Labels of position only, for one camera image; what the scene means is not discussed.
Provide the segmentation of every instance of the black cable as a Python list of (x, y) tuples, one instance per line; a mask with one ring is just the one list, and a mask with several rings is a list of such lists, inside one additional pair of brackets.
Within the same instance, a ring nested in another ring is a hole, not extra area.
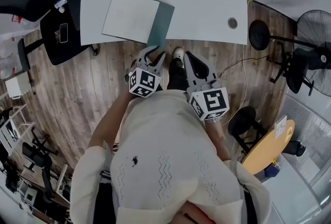
[(223, 72), (220, 74), (219, 79), (221, 78), (221, 76), (224, 74), (224, 72), (225, 72), (226, 70), (228, 70), (229, 68), (231, 68), (231, 67), (237, 65), (238, 63), (240, 63), (240, 62), (242, 62), (242, 61), (247, 61), (247, 60), (249, 60), (249, 59), (253, 59), (253, 60), (255, 60), (255, 61), (258, 61), (258, 60), (260, 60), (260, 59), (264, 59), (265, 57), (268, 57), (268, 56), (271, 56), (271, 54), (266, 55), (266, 56), (263, 56), (263, 57), (260, 57), (260, 58), (249, 57), (249, 58), (241, 59), (240, 61), (237, 61), (236, 63), (232, 64), (231, 66), (225, 68), (225, 70), (223, 70)]

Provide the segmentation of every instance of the white paper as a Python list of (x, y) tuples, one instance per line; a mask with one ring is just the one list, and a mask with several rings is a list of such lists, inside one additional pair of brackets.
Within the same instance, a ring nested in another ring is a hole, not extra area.
[(158, 7), (153, 0), (112, 0), (102, 33), (147, 43)]
[(287, 119), (288, 117), (286, 115), (279, 121), (275, 122), (275, 139), (278, 139), (285, 133)]

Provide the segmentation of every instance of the white fabric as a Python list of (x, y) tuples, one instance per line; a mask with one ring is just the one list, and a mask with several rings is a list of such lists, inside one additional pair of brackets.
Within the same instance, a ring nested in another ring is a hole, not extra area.
[[(113, 191), (118, 196), (114, 204), (119, 204), (117, 223), (169, 223), (187, 200), (216, 223), (241, 223), (238, 181), (228, 161), (217, 157), (183, 92), (162, 91), (147, 100), (136, 99), (127, 113), (120, 148), (111, 163)], [(102, 148), (90, 148), (75, 169), (74, 224), (92, 223), (103, 155)], [(237, 173), (251, 191), (258, 223), (265, 223), (271, 206), (268, 192), (239, 163)]]

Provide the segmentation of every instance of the white cube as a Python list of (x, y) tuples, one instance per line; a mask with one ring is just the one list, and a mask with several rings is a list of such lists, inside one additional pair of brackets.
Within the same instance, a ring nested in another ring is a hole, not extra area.
[(32, 89), (27, 72), (23, 72), (5, 81), (5, 84), (9, 97), (13, 99), (20, 98), (21, 95)]
[(200, 120), (223, 116), (230, 109), (226, 88), (194, 92), (189, 103)]
[(141, 68), (136, 68), (129, 76), (130, 92), (144, 98), (154, 93), (161, 82), (160, 76)]

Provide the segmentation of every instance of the wooden round table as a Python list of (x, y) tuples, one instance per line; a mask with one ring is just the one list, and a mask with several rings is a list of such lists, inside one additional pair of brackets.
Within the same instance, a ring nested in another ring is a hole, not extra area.
[(275, 130), (268, 132), (250, 150), (243, 166), (252, 174), (256, 174), (269, 166), (284, 150), (290, 141), (294, 131), (294, 121), (287, 120), (285, 132), (275, 139)]

